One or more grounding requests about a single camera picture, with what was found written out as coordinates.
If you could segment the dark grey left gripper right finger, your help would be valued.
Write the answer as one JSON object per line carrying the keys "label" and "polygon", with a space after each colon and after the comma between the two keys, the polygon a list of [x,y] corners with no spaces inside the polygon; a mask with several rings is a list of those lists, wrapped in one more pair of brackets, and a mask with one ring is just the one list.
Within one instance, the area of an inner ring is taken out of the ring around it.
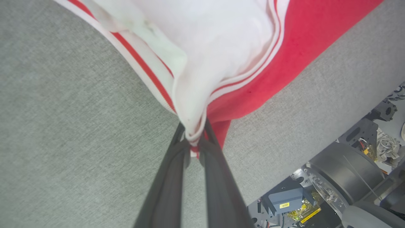
{"label": "dark grey left gripper right finger", "polygon": [[198,143],[204,167],[209,228],[253,228],[254,223],[209,120]]}

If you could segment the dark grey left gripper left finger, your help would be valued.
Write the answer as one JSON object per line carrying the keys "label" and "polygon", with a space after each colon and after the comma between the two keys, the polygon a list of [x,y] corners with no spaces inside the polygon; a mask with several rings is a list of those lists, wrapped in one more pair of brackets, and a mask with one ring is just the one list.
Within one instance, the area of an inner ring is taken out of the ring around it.
{"label": "dark grey left gripper left finger", "polygon": [[190,144],[179,123],[158,169],[135,228],[180,228],[184,171],[190,164]]}

